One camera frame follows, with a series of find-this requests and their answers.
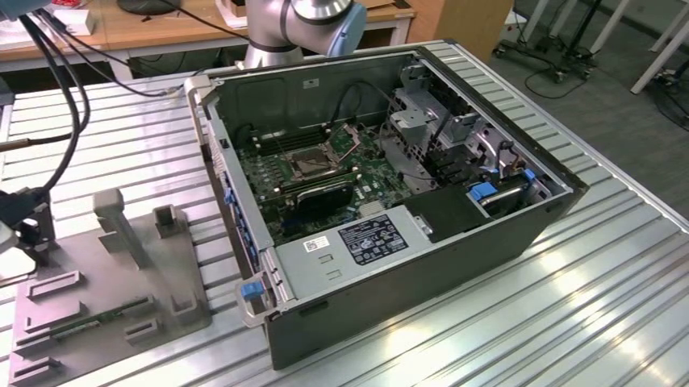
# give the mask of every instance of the barcode sticker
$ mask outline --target barcode sticker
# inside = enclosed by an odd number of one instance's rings
[[[319,248],[327,248],[330,245],[327,237],[319,236],[316,239],[307,240],[303,243],[303,248],[306,248],[306,252],[315,252]]]

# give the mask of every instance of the motherboard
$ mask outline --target motherboard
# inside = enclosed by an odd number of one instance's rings
[[[412,195],[380,152],[379,130],[342,123],[292,137],[255,136],[238,152],[276,245],[372,215]]]

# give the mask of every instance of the caster wheel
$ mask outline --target caster wheel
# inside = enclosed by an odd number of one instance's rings
[[[505,47],[503,46],[499,46],[498,48],[495,48],[495,50],[493,51],[493,54],[495,55],[497,58],[502,58],[503,55],[505,55]]]

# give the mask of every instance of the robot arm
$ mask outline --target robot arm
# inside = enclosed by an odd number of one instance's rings
[[[15,21],[21,15],[43,8],[51,0],[0,0],[0,22]]]
[[[366,7],[354,0],[247,0],[244,68],[286,65],[306,48],[326,56],[351,54],[366,27]]]

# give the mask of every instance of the power supply label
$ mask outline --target power supply label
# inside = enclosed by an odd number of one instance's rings
[[[358,264],[364,265],[408,247],[387,215],[339,230]]]

